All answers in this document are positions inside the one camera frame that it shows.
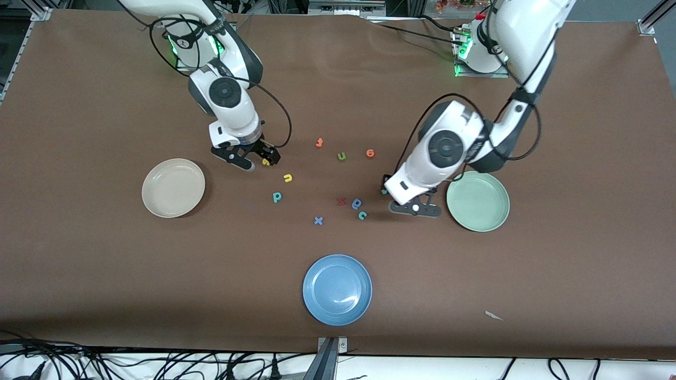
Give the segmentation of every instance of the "white paper scrap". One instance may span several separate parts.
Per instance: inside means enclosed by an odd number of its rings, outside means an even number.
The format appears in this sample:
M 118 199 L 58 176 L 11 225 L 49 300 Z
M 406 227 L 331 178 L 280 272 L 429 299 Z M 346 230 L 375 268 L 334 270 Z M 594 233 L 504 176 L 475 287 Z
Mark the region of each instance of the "white paper scrap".
M 504 319 L 498 317 L 497 315 L 491 313 L 491 312 L 488 311 L 488 310 L 486 310 L 486 315 L 488 315 L 488 316 L 491 317 L 492 319 L 500 319 L 500 320 L 504 320 Z

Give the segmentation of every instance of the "white floor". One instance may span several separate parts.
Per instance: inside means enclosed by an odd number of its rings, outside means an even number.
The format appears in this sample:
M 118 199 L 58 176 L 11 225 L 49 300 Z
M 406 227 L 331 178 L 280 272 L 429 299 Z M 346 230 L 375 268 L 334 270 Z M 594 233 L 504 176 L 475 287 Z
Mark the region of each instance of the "white floor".
M 226 362 L 229 354 L 219 354 L 219 360 Z M 284 358 L 288 354 L 278 355 Z M 111 358 L 117 363 L 132 364 L 142 359 L 167 357 L 167 354 L 104 354 L 105 358 Z M 203 354 L 190 357 L 190 360 L 198 360 Z M 313 355 L 301 356 L 279 364 L 282 375 L 303 373 L 310 366 Z M 0 357 L 0 365 L 11 355 Z M 266 364 L 270 364 L 272 354 L 256 354 L 247 359 L 262 358 Z M 35 368 L 45 359 L 19 357 L 0 369 L 0 380 L 12 380 L 19 376 L 29 376 Z M 497 380 L 501 379 L 508 358 L 419 358 L 419 357 L 377 357 L 377 356 L 343 356 L 339 359 L 336 380 L 354 380 L 363 377 L 365 380 Z M 56 372 L 51 362 L 47 361 L 41 380 L 57 380 Z M 129 380 L 152 380 L 160 371 L 164 361 L 153 361 L 139 364 L 130 368 L 121 368 L 109 364 L 121 377 Z M 596 362 L 594 360 L 562 360 L 570 380 L 591 380 Z M 165 376 L 165 379 L 174 379 L 183 372 L 189 364 L 178 364 Z M 262 362 L 238 364 L 235 367 L 235 378 L 246 380 L 255 375 L 261 369 Z M 560 369 L 554 365 L 558 376 L 565 379 Z M 63 367 L 60 367 L 63 380 L 73 378 Z M 191 371 L 201 371 L 206 380 L 214 379 L 219 371 L 225 369 L 224 364 L 198 364 Z M 87 375 L 90 379 L 100 379 L 93 371 L 93 365 L 87 366 Z M 270 375 L 269 369 L 264 374 Z M 598 380 L 669 380 L 676 375 L 676 362 L 654 362 L 644 360 L 603 360 L 598 372 Z M 202 380 L 199 373 L 191 373 L 181 377 L 182 380 Z M 514 363 L 508 380 L 532 380 L 552 379 L 548 370 L 546 359 L 517 359 Z

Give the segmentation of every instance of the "metal bracket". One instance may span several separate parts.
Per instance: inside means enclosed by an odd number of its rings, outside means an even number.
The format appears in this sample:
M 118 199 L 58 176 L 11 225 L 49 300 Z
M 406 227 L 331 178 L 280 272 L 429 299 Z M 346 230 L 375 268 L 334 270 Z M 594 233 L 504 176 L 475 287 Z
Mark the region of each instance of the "metal bracket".
M 44 9 L 45 11 L 44 11 L 43 13 L 41 13 L 41 14 L 35 14 L 35 13 L 33 13 L 33 15 L 30 17 L 30 21 L 35 22 L 35 21 L 47 21 L 47 20 L 49 20 L 49 18 L 51 17 L 51 11 L 52 11 L 52 9 L 51 9 L 51 8 L 47 8 L 47 7 L 44 7 L 43 9 Z
M 317 350 L 321 349 L 322 344 L 328 339 L 328 337 L 320 337 L 317 342 Z M 338 353 L 344 354 L 347 352 L 347 337 L 338 337 Z
M 653 26 L 676 7 L 676 0 L 660 0 L 648 14 L 636 22 L 636 28 L 642 36 L 652 36 L 655 34 Z
M 655 28 L 651 26 L 647 30 L 644 29 L 644 25 L 641 23 L 641 20 L 636 20 L 636 28 L 638 29 L 638 34 L 642 36 L 652 36 L 655 34 Z

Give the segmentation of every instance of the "robotic arm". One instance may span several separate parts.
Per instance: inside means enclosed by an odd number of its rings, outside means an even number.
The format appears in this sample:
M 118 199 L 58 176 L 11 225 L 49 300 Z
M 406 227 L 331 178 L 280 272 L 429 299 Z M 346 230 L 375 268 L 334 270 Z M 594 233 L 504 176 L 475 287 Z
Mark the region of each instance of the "robotic arm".
M 206 25 L 203 32 L 213 36 L 224 47 L 224 52 L 190 74 L 188 90 L 202 110 L 217 119 L 209 125 L 212 153 L 246 171 L 254 169 L 254 163 L 246 158 L 251 152 L 267 159 L 270 165 L 279 162 L 279 152 L 264 140 L 263 122 L 246 91 L 260 83 L 263 65 L 213 3 L 210 0 L 121 0 L 121 2 L 130 11 L 139 14 L 158 18 L 173 15 L 169 17 L 181 20 L 197 18 Z M 172 34 L 178 28 L 176 25 L 176 23 L 171 25 L 173 30 L 168 28 Z M 188 49 L 192 44 L 204 40 L 201 34 L 190 35 L 192 41 L 180 40 L 174 35 L 172 42 L 181 49 Z
M 431 198 L 436 186 L 463 163 L 478 172 L 502 168 L 549 79 L 556 61 L 554 38 L 574 3 L 497 0 L 488 18 L 470 24 L 472 39 L 459 58 L 477 72 L 491 72 L 501 66 L 500 57 L 508 57 L 522 86 L 514 90 L 504 116 L 495 124 L 458 101 L 433 108 L 419 132 L 418 145 L 385 181 L 396 201 L 390 205 L 392 212 L 439 216 L 437 206 L 419 200 L 421 194 Z

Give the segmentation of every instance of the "metal frame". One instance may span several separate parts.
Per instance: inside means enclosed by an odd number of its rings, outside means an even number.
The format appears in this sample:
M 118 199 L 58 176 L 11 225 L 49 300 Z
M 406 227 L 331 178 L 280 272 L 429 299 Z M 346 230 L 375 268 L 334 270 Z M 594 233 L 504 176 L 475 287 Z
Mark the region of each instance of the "metal frame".
M 319 352 L 314 357 L 303 380 L 334 380 L 338 354 L 347 351 L 346 337 L 319 338 Z
M 69 8 L 72 0 L 20 0 L 31 12 L 30 21 L 47 21 L 52 9 Z
M 45 12 L 47 15 L 47 19 L 49 19 L 49 14 L 51 14 L 51 9 L 48 9 Z M 19 53 L 16 55 L 16 59 L 14 60 L 14 63 L 11 65 L 11 71 L 9 72 L 9 75 L 7 75 L 7 82 L 5 83 L 5 86 L 2 88 L 2 92 L 0 93 L 0 105 L 2 105 L 2 101 L 5 99 L 5 94 L 7 93 L 7 89 L 9 88 L 9 84 L 11 82 L 11 79 L 14 77 L 14 72 L 16 72 L 16 67 L 19 64 L 19 60 L 21 59 L 21 56 L 24 53 L 24 48 L 26 48 L 26 44 L 28 43 L 28 38 L 30 37 L 30 33 L 33 31 L 33 27 L 35 26 L 36 21 L 31 21 L 30 25 L 28 26 L 28 30 L 26 31 L 26 35 L 24 36 L 24 40 L 21 42 L 21 47 L 19 48 Z
M 638 32 L 642 36 L 651 36 L 655 34 L 653 26 L 657 24 L 669 11 L 676 7 L 676 0 L 660 0 L 648 14 L 636 22 Z

